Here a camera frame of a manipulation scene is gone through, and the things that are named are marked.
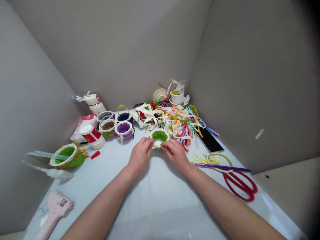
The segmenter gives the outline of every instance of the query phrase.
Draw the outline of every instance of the purple straw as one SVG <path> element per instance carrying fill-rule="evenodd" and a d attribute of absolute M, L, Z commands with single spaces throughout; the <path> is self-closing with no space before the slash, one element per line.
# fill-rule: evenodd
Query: purple straw
<path fill-rule="evenodd" d="M 212 167 L 212 168 L 220 168 L 224 170 L 238 170 L 243 172 L 251 172 L 251 170 L 246 168 L 236 168 L 236 167 L 228 167 L 228 166 L 220 166 L 220 165 L 210 165 L 210 164 L 200 164 L 200 163 L 192 163 L 197 167 Z"/>

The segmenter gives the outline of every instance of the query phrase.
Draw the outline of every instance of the yellow pipe cleaner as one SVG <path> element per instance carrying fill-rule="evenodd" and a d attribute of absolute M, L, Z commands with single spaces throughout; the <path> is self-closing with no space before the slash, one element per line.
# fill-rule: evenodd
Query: yellow pipe cleaner
<path fill-rule="evenodd" d="M 193 108 L 194 108 L 194 110 L 196 111 L 196 115 L 197 115 L 197 117 L 199 117 L 199 115 L 198 115 L 198 111 L 197 111 L 197 109 L 196 109 L 196 107 L 193 105 L 192 106 Z M 200 136 L 201 137 L 203 137 L 203 135 L 202 135 L 202 133 L 201 133 L 201 131 L 200 131 L 200 127 L 198 126 L 198 131 L 199 131 L 199 134 L 200 134 Z"/>

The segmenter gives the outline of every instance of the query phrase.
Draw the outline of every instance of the white table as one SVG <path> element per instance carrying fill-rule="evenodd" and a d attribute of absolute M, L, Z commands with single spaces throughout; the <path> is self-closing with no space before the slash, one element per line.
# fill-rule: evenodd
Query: white table
<path fill-rule="evenodd" d="M 60 239 L 80 213 L 98 193 L 128 163 L 135 144 L 145 135 L 144 129 L 135 128 L 135 138 L 124 141 L 124 146 L 114 137 L 100 149 L 101 155 L 87 158 L 68 182 L 55 180 L 43 198 L 43 206 L 50 192 L 59 190 L 75 202 L 74 209 L 60 219 L 49 239 Z M 235 167 L 244 167 L 219 140 Z M 87 146 L 89 156 L 96 150 Z M 208 154 L 198 137 L 193 138 L 187 154 Z M 214 180 L 229 189 L 223 174 L 213 169 L 201 168 Z M 248 203 L 287 239 L 303 236 L 300 229 L 258 186 L 255 200 Z M 40 230 L 39 211 L 31 220 L 25 240 L 35 239 Z M 134 181 L 109 233 L 108 239 L 228 239 L 229 237 L 211 215 L 188 180 L 168 162 L 163 151 L 152 150 L 149 167 Z"/>

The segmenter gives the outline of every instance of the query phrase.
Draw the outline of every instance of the scissors handle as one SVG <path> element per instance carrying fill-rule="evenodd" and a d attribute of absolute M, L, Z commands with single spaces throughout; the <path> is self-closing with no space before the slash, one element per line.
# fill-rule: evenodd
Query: scissors handle
<path fill-rule="evenodd" d="M 253 189 L 251 189 L 247 184 L 245 184 L 240 178 L 238 178 L 233 172 L 236 172 L 236 173 L 239 173 L 241 174 L 242 176 L 244 176 L 246 179 L 248 179 L 250 181 L 250 183 L 252 184 L 253 186 Z M 247 175 L 245 175 L 244 173 L 242 172 L 239 172 L 239 171 L 233 171 L 229 174 L 227 173 L 224 173 L 223 174 L 223 177 L 224 177 L 224 180 L 226 181 L 228 187 L 230 188 L 230 190 L 240 199 L 242 199 L 243 201 L 246 201 L 246 202 L 252 202 L 254 200 L 254 194 L 258 192 L 258 188 L 257 188 L 257 185 L 254 183 L 254 181 L 248 177 Z M 250 197 L 247 199 L 247 198 L 244 198 L 242 196 L 240 196 L 230 185 L 229 181 L 231 181 L 234 185 L 236 185 L 238 188 L 240 188 L 242 191 L 248 193 L 250 195 Z"/>

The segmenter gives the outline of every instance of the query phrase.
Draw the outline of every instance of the smartphone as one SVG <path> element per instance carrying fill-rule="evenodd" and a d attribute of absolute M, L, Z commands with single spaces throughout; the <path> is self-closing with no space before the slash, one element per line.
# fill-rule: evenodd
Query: smartphone
<path fill-rule="evenodd" d="M 224 150 L 207 128 L 200 128 L 200 131 L 203 135 L 203 138 L 200 136 L 200 134 L 197 131 L 196 133 L 198 134 L 200 140 L 202 141 L 204 146 L 207 148 L 209 153 L 221 152 Z"/>

